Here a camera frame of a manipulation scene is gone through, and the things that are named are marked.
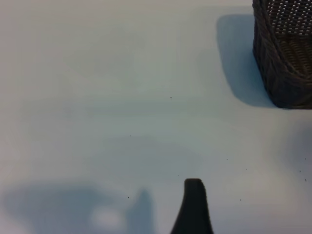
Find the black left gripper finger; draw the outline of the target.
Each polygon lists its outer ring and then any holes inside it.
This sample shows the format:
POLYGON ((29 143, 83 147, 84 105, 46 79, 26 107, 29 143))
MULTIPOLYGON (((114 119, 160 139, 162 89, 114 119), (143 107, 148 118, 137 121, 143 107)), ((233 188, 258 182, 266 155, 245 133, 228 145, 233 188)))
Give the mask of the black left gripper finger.
POLYGON ((184 194, 171 234, 213 234, 206 190, 199 178, 184 181, 184 194))

